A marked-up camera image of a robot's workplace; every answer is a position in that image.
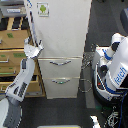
white cabinet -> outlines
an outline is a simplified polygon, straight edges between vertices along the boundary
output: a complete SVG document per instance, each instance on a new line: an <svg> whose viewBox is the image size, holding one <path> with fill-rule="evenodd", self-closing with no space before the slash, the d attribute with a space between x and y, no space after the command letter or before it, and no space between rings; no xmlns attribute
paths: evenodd
<svg viewBox="0 0 128 128"><path fill-rule="evenodd" d="M39 56L47 98L77 97L86 34L90 17L91 0L24 0L32 30L32 10L36 35L44 50ZM41 16L43 7L47 16ZM71 79L52 82L52 79Z"/></svg>

floor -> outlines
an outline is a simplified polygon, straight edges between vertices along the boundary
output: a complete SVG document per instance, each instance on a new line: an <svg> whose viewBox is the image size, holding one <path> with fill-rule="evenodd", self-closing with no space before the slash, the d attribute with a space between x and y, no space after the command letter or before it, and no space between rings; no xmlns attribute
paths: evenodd
<svg viewBox="0 0 128 128"><path fill-rule="evenodd" d="M128 0L92 0L89 31L87 34L85 55L93 56L94 46L109 46L111 36L118 32L127 36L120 22L120 12L127 8ZM82 128L92 128L91 115L98 117L101 128L106 119L101 113L100 104L93 96L90 81L90 67L86 67L85 59L81 70L80 89L77 99L25 98L21 104L23 117L19 128L36 128L41 125L79 125Z"/></svg>

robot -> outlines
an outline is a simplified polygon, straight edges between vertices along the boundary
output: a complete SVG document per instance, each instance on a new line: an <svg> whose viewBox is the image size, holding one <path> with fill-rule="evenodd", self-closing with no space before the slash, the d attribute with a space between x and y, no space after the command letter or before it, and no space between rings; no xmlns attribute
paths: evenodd
<svg viewBox="0 0 128 128"><path fill-rule="evenodd" d="M96 47L92 62L94 93L105 103L117 104L128 90L128 37L112 36L110 47Z"/></svg>
<svg viewBox="0 0 128 128"><path fill-rule="evenodd" d="M12 84L10 84L6 91L6 97L0 101L0 128L16 128L19 126L22 116L22 109L20 102L25 97L26 90L32 79L35 62L41 51L43 44L40 43L37 47L31 46L30 37L24 41L24 52L27 59L23 59L20 64L20 72L16 76Z"/></svg>

drawer handle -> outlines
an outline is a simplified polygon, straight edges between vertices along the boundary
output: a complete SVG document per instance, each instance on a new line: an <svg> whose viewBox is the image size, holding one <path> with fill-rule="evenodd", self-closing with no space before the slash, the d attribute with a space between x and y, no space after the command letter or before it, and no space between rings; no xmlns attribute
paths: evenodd
<svg viewBox="0 0 128 128"><path fill-rule="evenodd" d="M9 62L9 59L8 58L5 61L0 61L0 63L8 63L8 62Z"/></svg>
<svg viewBox="0 0 128 128"><path fill-rule="evenodd" d="M69 82L69 79L56 79L56 80L52 80L52 82L55 82L57 84L65 84L67 82Z"/></svg>
<svg viewBox="0 0 128 128"><path fill-rule="evenodd" d="M16 71L14 70L14 72L3 72L3 73L0 73L0 75L12 75L12 74L16 74Z"/></svg>
<svg viewBox="0 0 128 128"><path fill-rule="evenodd" d="M71 60L68 60L68 61L63 62L63 63L57 63L57 62L50 61L50 63L55 64L55 65L58 65L58 66L65 65L65 64L68 64L70 62L71 62Z"/></svg>
<svg viewBox="0 0 128 128"><path fill-rule="evenodd" d="M5 92L6 91L6 86L2 86L1 89L0 89L1 92Z"/></svg>

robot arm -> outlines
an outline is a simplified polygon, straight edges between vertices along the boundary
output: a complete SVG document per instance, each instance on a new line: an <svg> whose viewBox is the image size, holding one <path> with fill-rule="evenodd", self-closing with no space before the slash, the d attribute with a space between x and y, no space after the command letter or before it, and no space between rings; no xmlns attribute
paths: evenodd
<svg viewBox="0 0 128 128"><path fill-rule="evenodd" d="M20 72L5 93L6 98L0 101L0 128L16 128L21 120L22 109L19 105L25 97L26 90L32 79L35 62L43 50L42 42L38 47L29 45L30 38L25 39L24 52L27 59L23 59L20 65Z"/></svg>

